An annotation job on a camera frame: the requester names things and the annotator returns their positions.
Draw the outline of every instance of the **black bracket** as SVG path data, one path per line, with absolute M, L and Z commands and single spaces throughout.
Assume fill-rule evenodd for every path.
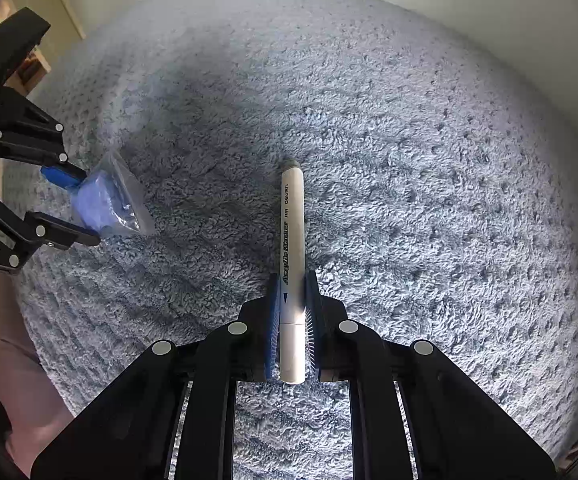
M 68 162 L 63 125 L 3 83 L 40 42 L 49 24 L 21 9 L 0 24 L 0 158 L 58 172 L 63 182 L 77 184 L 85 171 Z M 0 270 L 16 274 L 42 245 L 67 250 L 74 243 L 95 246 L 98 234 L 39 212 L 20 219 L 0 202 Z
M 413 478 L 396 382 L 419 479 L 556 477 L 540 446 L 429 341 L 384 341 L 321 296 L 314 272 L 306 292 L 319 380 L 349 381 L 355 480 Z M 273 275 L 264 298 L 204 340 L 154 343 L 40 454 L 32 480 L 166 478 L 189 381 L 175 478 L 232 478 L 237 381 L 270 377 L 277 307 Z

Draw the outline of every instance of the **person's leg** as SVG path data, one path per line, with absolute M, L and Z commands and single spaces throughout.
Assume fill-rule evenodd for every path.
M 0 401 L 11 422 L 6 448 L 26 474 L 36 456 L 73 416 L 40 366 L 16 302 L 11 278 L 0 273 Z

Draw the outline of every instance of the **textured fabric surface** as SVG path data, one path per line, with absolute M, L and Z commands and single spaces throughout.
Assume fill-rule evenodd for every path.
M 43 248 L 18 280 L 81 410 L 150 342 L 205 336 L 278 266 L 279 165 L 305 175 L 307 266 L 352 318 L 432 340 L 557 457 L 578 433 L 578 141 L 517 75 L 378 0 L 146 0 L 33 100 L 70 160 L 118 148 L 158 235 Z M 69 218 L 11 163 L 5 199 Z M 342 384 L 241 384 L 237 478 L 348 478 Z

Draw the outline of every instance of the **screw head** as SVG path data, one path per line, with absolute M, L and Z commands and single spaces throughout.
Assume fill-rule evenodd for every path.
M 354 332 L 357 332 L 358 323 L 352 321 L 351 319 L 346 319 L 338 324 L 338 328 L 340 329 L 341 332 L 344 332 L 345 334 L 352 334 Z
M 429 355 L 434 351 L 434 346 L 429 341 L 416 341 L 413 345 L 416 354 Z
M 247 326 L 242 321 L 234 321 L 227 327 L 227 330 L 230 334 L 240 335 L 247 331 Z
M 171 343 L 169 341 L 156 341 L 151 347 L 151 351 L 156 355 L 165 355 L 171 352 Z

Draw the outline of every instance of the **plastic bag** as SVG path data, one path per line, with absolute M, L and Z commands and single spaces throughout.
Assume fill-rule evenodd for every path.
M 70 193 L 76 216 L 102 238 L 155 232 L 142 186 L 116 151 L 107 152 Z

